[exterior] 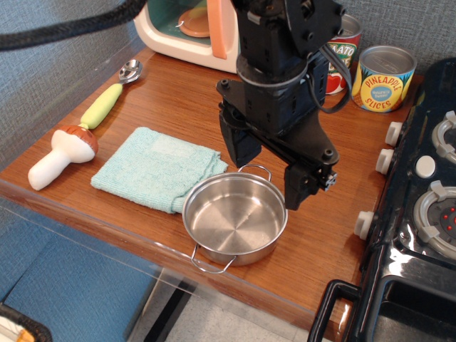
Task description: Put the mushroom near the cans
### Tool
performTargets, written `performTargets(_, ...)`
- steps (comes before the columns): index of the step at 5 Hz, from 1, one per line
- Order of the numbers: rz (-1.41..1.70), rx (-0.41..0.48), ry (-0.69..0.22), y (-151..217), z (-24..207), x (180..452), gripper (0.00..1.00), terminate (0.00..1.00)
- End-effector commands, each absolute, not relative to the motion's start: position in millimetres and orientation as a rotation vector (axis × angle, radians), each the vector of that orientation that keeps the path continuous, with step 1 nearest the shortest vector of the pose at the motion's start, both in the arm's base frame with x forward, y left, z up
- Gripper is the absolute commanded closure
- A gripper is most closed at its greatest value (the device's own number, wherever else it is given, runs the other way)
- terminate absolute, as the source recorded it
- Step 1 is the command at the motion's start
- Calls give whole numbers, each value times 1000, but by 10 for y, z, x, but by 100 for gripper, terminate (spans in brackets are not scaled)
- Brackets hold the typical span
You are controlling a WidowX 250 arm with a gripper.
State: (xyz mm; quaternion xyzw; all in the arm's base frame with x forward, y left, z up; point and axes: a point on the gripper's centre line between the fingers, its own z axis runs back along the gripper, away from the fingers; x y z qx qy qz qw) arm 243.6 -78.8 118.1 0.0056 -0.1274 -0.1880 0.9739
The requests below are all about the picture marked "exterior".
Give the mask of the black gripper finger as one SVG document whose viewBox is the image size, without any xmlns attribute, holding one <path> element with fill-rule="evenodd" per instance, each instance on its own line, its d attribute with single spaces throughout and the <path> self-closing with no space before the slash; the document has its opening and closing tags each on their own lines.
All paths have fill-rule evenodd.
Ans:
<svg viewBox="0 0 456 342">
<path fill-rule="evenodd" d="M 261 152 L 261 143 L 250 135 L 250 127 L 243 118 L 220 113 L 219 123 L 229 156 L 237 167 L 248 164 Z"/>
<path fill-rule="evenodd" d="M 285 169 L 284 180 L 285 205 L 289 210 L 298 210 L 301 203 L 319 189 L 317 179 L 302 164 L 289 165 Z"/>
</svg>

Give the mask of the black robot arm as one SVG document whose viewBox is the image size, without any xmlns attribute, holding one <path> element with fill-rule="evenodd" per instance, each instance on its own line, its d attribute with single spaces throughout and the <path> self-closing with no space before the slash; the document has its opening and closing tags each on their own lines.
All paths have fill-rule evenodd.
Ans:
<svg viewBox="0 0 456 342">
<path fill-rule="evenodd" d="M 328 69 L 351 74 L 329 43 L 342 32 L 335 1 L 235 1 L 238 80 L 221 80 L 219 122 L 233 163 L 251 162 L 263 148 L 286 163 L 285 205 L 296 210 L 335 181 L 339 154 L 321 127 Z"/>
</svg>

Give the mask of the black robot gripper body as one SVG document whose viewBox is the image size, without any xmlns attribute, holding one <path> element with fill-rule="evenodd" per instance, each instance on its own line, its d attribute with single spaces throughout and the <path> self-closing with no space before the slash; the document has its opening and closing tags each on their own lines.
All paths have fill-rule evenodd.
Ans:
<svg viewBox="0 0 456 342">
<path fill-rule="evenodd" d="M 262 149 L 283 160 L 286 168 L 307 166 L 318 190 L 334 185 L 339 155 L 318 118 L 324 109 L 327 59 L 317 53 L 280 76 L 253 68 L 243 57 L 238 68 L 239 80 L 225 78 L 217 84 L 220 113 L 243 118 Z"/>
</svg>

